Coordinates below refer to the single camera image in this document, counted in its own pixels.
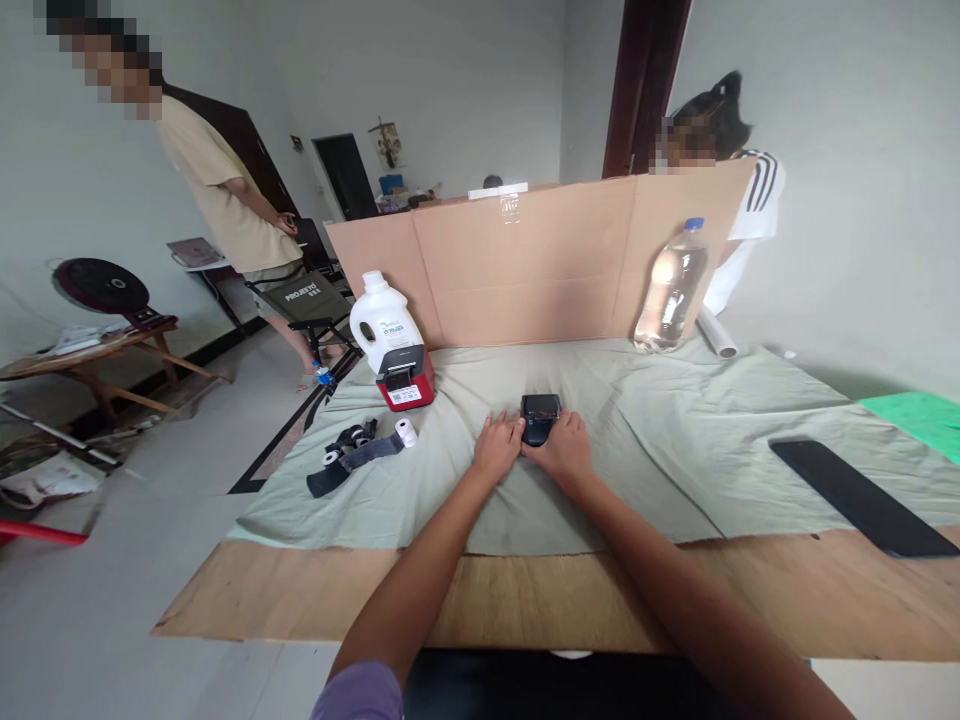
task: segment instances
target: door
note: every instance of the door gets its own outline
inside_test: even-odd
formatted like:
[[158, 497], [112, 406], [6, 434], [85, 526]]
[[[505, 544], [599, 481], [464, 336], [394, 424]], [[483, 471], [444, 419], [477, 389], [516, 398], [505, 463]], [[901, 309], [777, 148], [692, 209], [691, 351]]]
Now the door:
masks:
[[626, 0], [603, 177], [645, 173], [680, 57], [690, 0]]
[[250, 113], [183, 88], [167, 86], [163, 91], [189, 107], [223, 135], [223, 139], [246, 165], [260, 193], [270, 201], [277, 212], [300, 215], [263, 140], [260, 139]]
[[343, 219], [360, 220], [379, 215], [353, 133], [316, 138], [313, 145], [330, 178]]

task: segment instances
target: black phone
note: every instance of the black phone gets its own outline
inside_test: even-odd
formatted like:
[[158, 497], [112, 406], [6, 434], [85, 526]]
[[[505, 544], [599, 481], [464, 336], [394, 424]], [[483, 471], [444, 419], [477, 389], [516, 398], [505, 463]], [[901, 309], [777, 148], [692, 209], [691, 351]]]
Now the black phone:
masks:
[[560, 417], [559, 395], [524, 395], [520, 398], [520, 414], [527, 421], [523, 441], [530, 447], [540, 447], [547, 441], [550, 429]]
[[906, 506], [814, 440], [771, 442], [770, 449], [866, 538], [898, 558], [951, 557], [960, 550]]

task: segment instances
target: hand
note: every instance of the hand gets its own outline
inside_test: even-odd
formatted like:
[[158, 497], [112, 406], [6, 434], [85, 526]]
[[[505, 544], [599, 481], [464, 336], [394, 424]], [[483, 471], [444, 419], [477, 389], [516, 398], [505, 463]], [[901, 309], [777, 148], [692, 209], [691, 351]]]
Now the hand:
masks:
[[297, 233], [300, 232], [293, 222], [293, 213], [277, 213], [277, 222], [274, 225], [290, 237], [296, 237]]
[[523, 443], [521, 452], [575, 502], [582, 499], [584, 490], [601, 482], [593, 472], [587, 424], [578, 413], [562, 410], [547, 441], [538, 448]]
[[507, 411], [504, 410], [495, 421], [491, 421], [488, 415], [477, 438], [477, 448], [473, 451], [472, 469], [492, 485], [500, 482], [520, 454], [520, 439], [526, 422], [520, 417], [519, 410], [511, 418], [507, 418]]

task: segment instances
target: beige t-shirt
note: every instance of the beige t-shirt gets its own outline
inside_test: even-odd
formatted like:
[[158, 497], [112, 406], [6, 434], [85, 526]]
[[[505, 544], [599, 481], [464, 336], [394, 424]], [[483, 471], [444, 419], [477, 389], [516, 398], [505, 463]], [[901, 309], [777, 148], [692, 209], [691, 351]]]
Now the beige t-shirt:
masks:
[[213, 239], [237, 272], [279, 267], [303, 255], [294, 240], [257, 215], [230, 191], [217, 187], [242, 177], [257, 185], [216, 129], [179, 100], [163, 96], [157, 120], [160, 139], [187, 181]]

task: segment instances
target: black hair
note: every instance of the black hair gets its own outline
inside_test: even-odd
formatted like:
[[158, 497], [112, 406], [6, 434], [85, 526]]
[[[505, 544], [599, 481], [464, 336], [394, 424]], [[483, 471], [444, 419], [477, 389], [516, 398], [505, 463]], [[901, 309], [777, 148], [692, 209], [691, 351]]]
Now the black hair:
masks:
[[715, 138], [718, 160], [725, 160], [750, 139], [750, 125], [740, 119], [739, 70], [724, 75], [708, 92], [700, 93], [673, 114], [674, 120], [705, 120], [704, 131]]
[[123, 53], [126, 67], [148, 69], [151, 85], [167, 87], [160, 53], [150, 51], [150, 37], [137, 34], [133, 18], [103, 17], [101, 9], [109, 12], [110, 8], [102, 0], [43, 0], [43, 5], [47, 35], [109, 37], [110, 50]]

